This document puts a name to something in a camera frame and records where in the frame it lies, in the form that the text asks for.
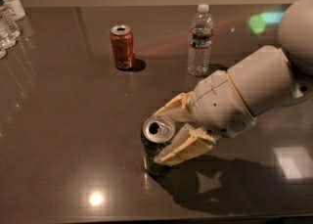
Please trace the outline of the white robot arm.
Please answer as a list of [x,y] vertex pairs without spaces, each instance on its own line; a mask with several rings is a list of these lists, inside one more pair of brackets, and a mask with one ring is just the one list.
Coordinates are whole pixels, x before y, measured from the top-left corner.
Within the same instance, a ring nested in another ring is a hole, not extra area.
[[266,45],[226,70],[217,70],[195,89],[156,111],[184,126],[154,157],[176,165],[210,151],[222,137],[234,138],[278,106],[312,96],[313,0],[298,0],[278,28],[279,48]]

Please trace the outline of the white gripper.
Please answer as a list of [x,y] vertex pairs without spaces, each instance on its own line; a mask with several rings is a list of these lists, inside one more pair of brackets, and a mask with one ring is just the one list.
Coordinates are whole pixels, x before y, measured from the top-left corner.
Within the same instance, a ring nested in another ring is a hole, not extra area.
[[216,144],[215,134],[234,138],[256,122],[256,117],[224,70],[218,70],[200,81],[192,93],[177,95],[154,115],[176,122],[195,119],[204,128],[186,123],[178,131],[171,143],[154,158],[155,163],[168,166],[209,152]]

